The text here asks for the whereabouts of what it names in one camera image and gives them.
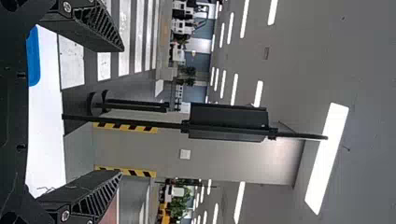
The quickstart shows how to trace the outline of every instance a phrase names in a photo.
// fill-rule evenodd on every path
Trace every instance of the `black metal frame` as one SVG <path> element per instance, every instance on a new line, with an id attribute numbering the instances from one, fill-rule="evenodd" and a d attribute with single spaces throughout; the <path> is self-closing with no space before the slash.
<path id="1" fill-rule="evenodd" d="M 191 124 L 189 120 L 183 120 L 182 123 L 171 123 L 171 122 L 158 122 L 158 121 L 150 121 L 150 120 L 113 119 L 113 118 L 67 115 L 67 114 L 63 114 L 62 119 L 174 129 L 174 130 L 181 130 L 182 133 L 190 133 L 191 131 L 203 131 L 203 132 L 214 132 L 214 133 L 242 133 L 242 134 L 259 135 L 262 136 L 263 139 L 265 137 L 268 137 L 268 139 L 270 140 L 276 140 L 278 137 L 303 139 L 310 141 L 328 140 L 327 136 L 323 136 L 319 134 L 283 133 L 283 132 L 279 132 L 278 129 L 276 128 L 269 128 L 269 127 L 263 127 L 262 129 L 248 129 L 248 128 L 230 128 L 230 127 L 209 126 L 209 125 L 196 125 L 196 124 Z"/>
<path id="2" fill-rule="evenodd" d="M 111 109 L 136 110 L 157 113 L 167 113 L 169 103 L 143 102 L 115 99 L 111 91 L 103 91 L 102 94 L 92 92 L 87 99 L 88 114 L 91 116 L 100 116 L 103 113 L 110 112 Z"/>
<path id="3" fill-rule="evenodd" d="M 25 185 L 28 154 L 28 69 L 26 38 L 30 30 L 55 6 L 55 0 L 1 0 L 0 1 L 0 223 L 97 223 L 101 216 L 90 217 L 73 212 L 72 202 L 76 192 L 87 197 L 97 197 L 103 185 L 119 180 L 118 172 L 96 172 L 76 180 L 76 185 L 66 185 L 35 200 Z M 87 185 L 78 181 L 89 179 Z M 68 201 L 56 201 L 51 195 L 65 192 Z M 102 213 L 107 207 L 99 202 Z"/>

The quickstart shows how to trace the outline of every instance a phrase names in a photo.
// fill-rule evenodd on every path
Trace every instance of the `potted plant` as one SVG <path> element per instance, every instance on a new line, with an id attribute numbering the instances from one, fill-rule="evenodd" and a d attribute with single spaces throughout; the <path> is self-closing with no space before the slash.
<path id="1" fill-rule="evenodd" d="M 188 188 L 184 188 L 183 197 L 175 197 L 172 202 L 169 203 L 168 208 L 170 217 L 173 220 L 180 221 L 184 216 L 187 215 L 187 202 L 191 199 L 191 191 Z"/>

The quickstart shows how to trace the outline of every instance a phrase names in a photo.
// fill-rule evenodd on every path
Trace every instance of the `wall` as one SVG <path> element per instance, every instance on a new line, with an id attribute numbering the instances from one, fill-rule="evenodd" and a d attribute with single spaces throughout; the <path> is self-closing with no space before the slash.
<path id="1" fill-rule="evenodd" d="M 270 0 L 250 1 L 244 39 L 244 1 L 228 3 L 219 21 L 228 23 L 235 12 L 232 44 L 219 50 L 217 42 L 212 65 L 239 73 L 237 105 L 253 101 L 260 79 L 271 118 L 300 132 L 321 133 L 331 102 L 350 108 L 321 213 L 316 216 L 304 202 L 318 150 L 318 143 L 308 143 L 287 223 L 394 223 L 395 3 L 279 1 L 276 24 L 269 27 Z M 262 58 L 265 47 L 271 47 L 268 61 Z M 211 89 L 209 101 L 229 103 L 232 85 L 228 78 L 222 100 Z"/>
<path id="2" fill-rule="evenodd" d="M 116 118 L 166 120 L 180 123 L 188 115 L 112 111 Z M 93 130 L 95 163 L 155 170 L 158 176 L 291 185 L 304 141 L 278 139 L 262 143 L 192 140 L 179 130 L 158 134 Z M 182 161 L 181 148 L 191 150 Z"/>

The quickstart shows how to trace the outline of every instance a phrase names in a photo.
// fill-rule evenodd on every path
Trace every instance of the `gray floor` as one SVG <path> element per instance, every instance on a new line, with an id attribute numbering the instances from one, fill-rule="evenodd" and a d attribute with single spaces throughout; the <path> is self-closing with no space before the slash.
<path id="1" fill-rule="evenodd" d="M 124 176 L 120 184 L 120 224 L 139 224 L 139 213 L 146 200 L 149 179 Z"/>

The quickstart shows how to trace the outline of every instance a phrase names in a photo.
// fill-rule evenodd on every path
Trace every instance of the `black machine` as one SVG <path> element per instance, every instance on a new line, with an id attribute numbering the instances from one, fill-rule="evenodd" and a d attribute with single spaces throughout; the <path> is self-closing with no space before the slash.
<path id="1" fill-rule="evenodd" d="M 94 110 L 95 104 L 88 104 Z M 181 123 L 158 122 L 150 120 L 113 119 L 94 116 L 63 114 L 63 119 L 98 122 L 150 128 L 176 129 L 187 133 L 190 139 L 222 140 L 260 143 L 264 139 L 276 140 L 278 137 L 298 138 L 304 140 L 327 140 L 327 136 L 312 133 L 283 133 L 269 125 L 266 108 L 253 106 L 191 104 L 190 119 Z"/>
<path id="2" fill-rule="evenodd" d="M 34 199 L 25 185 L 28 154 L 26 38 L 41 24 L 96 52 L 123 51 L 100 0 L 0 0 L 0 223 L 98 223 L 121 174 L 94 171 Z"/>

